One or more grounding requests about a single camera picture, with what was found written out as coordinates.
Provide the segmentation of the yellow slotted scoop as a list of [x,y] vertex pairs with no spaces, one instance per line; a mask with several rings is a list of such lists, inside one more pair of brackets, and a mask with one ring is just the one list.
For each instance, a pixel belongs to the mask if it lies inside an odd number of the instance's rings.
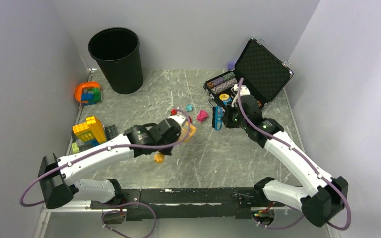
[[[197,128],[192,123],[190,123],[187,130],[184,130],[181,128],[181,132],[174,137],[173,142],[180,142],[180,143],[187,142],[196,134],[196,131],[197,131]],[[164,161],[165,157],[166,156],[156,155],[155,153],[153,158],[156,163],[161,163]]]

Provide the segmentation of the blue hand brush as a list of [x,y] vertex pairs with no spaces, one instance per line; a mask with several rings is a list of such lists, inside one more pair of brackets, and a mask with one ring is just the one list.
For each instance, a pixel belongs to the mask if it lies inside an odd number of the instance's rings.
[[216,131],[220,131],[222,128],[222,117],[224,115],[223,108],[221,106],[215,106],[212,110],[212,127]]

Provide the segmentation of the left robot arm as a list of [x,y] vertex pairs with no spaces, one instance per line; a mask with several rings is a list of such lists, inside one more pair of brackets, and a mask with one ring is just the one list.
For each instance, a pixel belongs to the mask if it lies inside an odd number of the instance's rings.
[[122,134],[86,151],[42,159],[38,177],[48,209],[60,208],[74,200],[92,200],[110,208],[125,202],[119,182],[85,179],[87,173],[115,161],[124,161],[153,152],[169,155],[183,135],[186,117],[169,116],[159,124],[135,125]]

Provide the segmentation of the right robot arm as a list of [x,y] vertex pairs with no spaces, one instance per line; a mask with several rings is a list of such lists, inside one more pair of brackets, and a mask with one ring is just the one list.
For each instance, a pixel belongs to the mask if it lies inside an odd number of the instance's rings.
[[347,210],[347,222],[351,223],[351,210],[347,202],[348,181],[334,177],[312,161],[290,138],[274,119],[265,118],[252,95],[236,98],[227,104],[222,122],[226,128],[241,128],[250,140],[275,156],[301,184],[300,187],[284,184],[266,177],[254,185],[254,201],[260,206],[279,202],[301,211],[314,226],[330,224],[330,220],[342,210]]

